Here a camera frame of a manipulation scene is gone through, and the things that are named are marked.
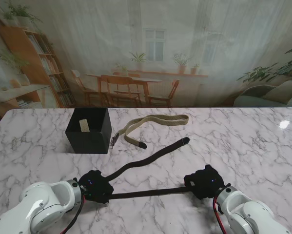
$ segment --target wooden table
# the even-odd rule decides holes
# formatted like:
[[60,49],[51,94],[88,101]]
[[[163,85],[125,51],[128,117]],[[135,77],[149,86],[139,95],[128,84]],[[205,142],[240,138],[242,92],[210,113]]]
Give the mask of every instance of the wooden table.
[[[93,74],[85,74],[86,76],[89,77],[96,77],[97,78],[97,82],[98,82],[98,91],[101,92],[101,79],[100,76],[96,76]],[[148,88],[148,83],[160,83],[162,82],[159,79],[149,79],[149,78],[137,78],[137,77],[131,77],[133,79],[133,84],[136,85],[142,85],[143,89],[144,89],[144,94],[145,94],[145,101],[146,101],[146,105],[149,105],[149,88]]]

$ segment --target wooden bookshelf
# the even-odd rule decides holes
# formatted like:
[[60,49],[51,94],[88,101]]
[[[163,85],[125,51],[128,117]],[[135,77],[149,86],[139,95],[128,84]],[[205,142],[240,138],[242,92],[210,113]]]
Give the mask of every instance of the wooden bookshelf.
[[61,63],[45,35],[7,26],[0,26],[0,35],[13,53],[30,63],[22,71],[31,84],[49,85],[60,108],[75,105]]

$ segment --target black strap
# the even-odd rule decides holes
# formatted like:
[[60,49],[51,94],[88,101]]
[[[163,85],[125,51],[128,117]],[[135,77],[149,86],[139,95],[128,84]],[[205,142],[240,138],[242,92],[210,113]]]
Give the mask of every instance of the black strap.
[[127,169],[133,168],[133,167],[143,167],[145,165],[148,165],[154,161],[156,161],[158,158],[173,152],[174,150],[180,148],[181,146],[184,146],[186,144],[189,143],[189,137],[184,137],[183,139],[178,140],[177,142],[175,142],[172,145],[169,145],[161,150],[159,150],[158,152],[154,153],[153,155],[151,155],[148,158],[145,158],[143,160],[140,161],[136,161],[136,162],[130,162],[126,165],[124,165],[123,167],[121,167],[119,170],[117,170],[116,172],[112,173],[111,175],[107,176],[106,179],[108,181],[111,181],[115,178],[117,178],[119,175],[121,175],[123,172],[125,172]]
[[187,193],[190,192],[190,189],[187,187],[179,187],[173,189],[155,189],[155,190],[147,190],[133,193],[124,193],[124,194],[112,194],[108,198],[109,199],[124,199],[124,198],[132,198],[132,197],[142,197],[142,196],[158,196],[158,195],[167,195],[167,194],[179,194],[179,193]]

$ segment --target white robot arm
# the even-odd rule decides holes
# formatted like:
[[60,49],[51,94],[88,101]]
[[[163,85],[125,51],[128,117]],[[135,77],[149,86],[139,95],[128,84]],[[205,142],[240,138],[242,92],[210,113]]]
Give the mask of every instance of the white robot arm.
[[22,192],[20,203],[0,216],[0,234],[38,233],[78,205],[81,196],[74,180],[32,184]]
[[225,188],[216,203],[235,234],[290,234],[274,220],[273,212],[266,204],[251,200],[233,186]]

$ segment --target window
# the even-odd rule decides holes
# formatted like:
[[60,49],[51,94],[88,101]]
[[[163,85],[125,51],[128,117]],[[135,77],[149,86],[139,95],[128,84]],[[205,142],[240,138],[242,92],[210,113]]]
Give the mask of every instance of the window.
[[202,57],[202,63],[204,65],[211,65],[213,63],[217,42],[221,33],[208,32],[207,41],[205,42],[204,53]]
[[145,52],[149,61],[163,61],[165,31],[145,29]]

